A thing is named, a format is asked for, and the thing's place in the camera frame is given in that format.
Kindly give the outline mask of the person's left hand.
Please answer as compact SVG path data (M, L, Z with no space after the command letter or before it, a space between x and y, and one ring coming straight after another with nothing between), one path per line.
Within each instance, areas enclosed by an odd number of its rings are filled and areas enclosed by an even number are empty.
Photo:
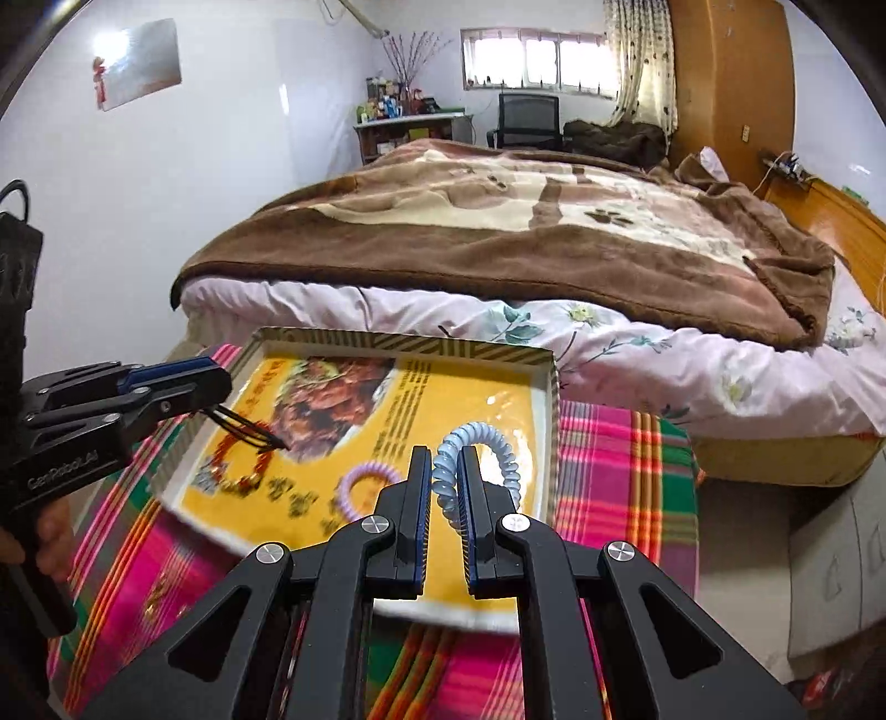
M66 582L74 555L74 533L68 498L60 498L40 510L36 519L36 537L39 538L36 552L39 570L55 582ZM0 529L0 561L3 564L21 564L24 559L23 546L7 529Z

